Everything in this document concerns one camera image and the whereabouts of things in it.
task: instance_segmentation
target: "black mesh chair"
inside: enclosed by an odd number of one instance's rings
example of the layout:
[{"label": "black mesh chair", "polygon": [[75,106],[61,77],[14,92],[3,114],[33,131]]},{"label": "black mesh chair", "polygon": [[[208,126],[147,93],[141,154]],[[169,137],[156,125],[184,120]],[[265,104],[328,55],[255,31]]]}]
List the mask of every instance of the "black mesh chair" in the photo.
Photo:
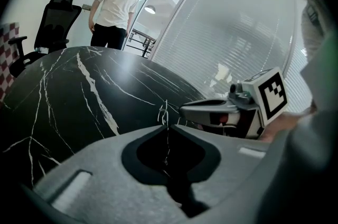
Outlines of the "black mesh chair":
[{"label": "black mesh chair", "polygon": [[[73,0],[51,0],[44,9],[39,31],[35,39],[34,49],[47,48],[48,53],[65,49],[69,40],[66,39],[70,27],[81,13],[81,7],[72,5]],[[16,44],[20,58],[10,66],[10,73],[17,77],[29,64],[46,54],[31,52],[23,54],[22,41],[27,36],[9,40]]]}]

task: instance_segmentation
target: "man's arm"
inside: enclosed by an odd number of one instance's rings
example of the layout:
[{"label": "man's arm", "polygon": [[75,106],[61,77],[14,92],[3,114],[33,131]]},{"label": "man's arm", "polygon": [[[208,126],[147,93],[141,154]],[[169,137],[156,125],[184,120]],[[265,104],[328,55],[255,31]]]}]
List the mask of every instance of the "man's arm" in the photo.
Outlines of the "man's arm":
[{"label": "man's arm", "polygon": [[94,21],[93,21],[93,18],[94,18],[94,15],[97,11],[97,8],[99,7],[100,5],[100,2],[98,0],[94,0],[92,6],[91,6],[91,10],[90,10],[90,14],[89,14],[89,29],[91,31],[91,33],[94,32],[95,28],[94,28]]},{"label": "man's arm", "polygon": [[127,30],[126,30],[126,37],[128,37],[128,35],[129,35],[130,27],[131,27],[131,25],[132,25],[132,20],[133,20],[133,18],[134,18],[134,14],[135,14],[135,13],[129,13],[129,14],[128,14],[128,15],[129,15],[129,19],[128,19],[128,26],[127,26]]}]

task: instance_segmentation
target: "black marble table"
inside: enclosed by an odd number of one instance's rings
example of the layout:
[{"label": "black marble table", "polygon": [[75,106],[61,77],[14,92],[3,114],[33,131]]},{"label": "black marble table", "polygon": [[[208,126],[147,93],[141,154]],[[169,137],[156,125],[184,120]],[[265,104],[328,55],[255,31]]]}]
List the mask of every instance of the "black marble table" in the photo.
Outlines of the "black marble table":
[{"label": "black marble table", "polygon": [[4,99],[2,172],[32,187],[95,141],[161,124],[166,100],[176,124],[176,107],[200,99],[184,79],[133,54],[90,46],[53,52],[28,67]]}]

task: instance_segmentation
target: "ceiling light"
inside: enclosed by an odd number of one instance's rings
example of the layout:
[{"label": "ceiling light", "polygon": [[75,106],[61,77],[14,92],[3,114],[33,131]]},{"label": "ceiling light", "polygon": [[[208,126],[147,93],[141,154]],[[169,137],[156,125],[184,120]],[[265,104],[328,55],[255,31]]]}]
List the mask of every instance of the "ceiling light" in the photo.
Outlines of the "ceiling light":
[{"label": "ceiling light", "polygon": [[148,5],[148,6],[144,7],[144,10],[146,10],[148,13],[151,13],[153,15],[156,13],[156,9],[152,5]]}]

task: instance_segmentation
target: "person's hand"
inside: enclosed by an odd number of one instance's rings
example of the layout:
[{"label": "person's hand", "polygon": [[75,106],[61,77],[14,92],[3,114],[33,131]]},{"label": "person's hand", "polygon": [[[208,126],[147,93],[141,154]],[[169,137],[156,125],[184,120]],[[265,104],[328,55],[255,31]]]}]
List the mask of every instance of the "person's hand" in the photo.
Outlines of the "person's hand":
[{"label": "person's hand", "polygon": [[95,27],[94,26],[95,26],[94,21],[90,20],[89,21],[89,29],[90,29],[91,33],[94,33],[94,31],[95,31]]},{"label": "person's hand", "polygon": [[292,129],[296,126],[301,114],[282,113],[273,120],[259,137],[260,141],[272,142],[279,131]]}]

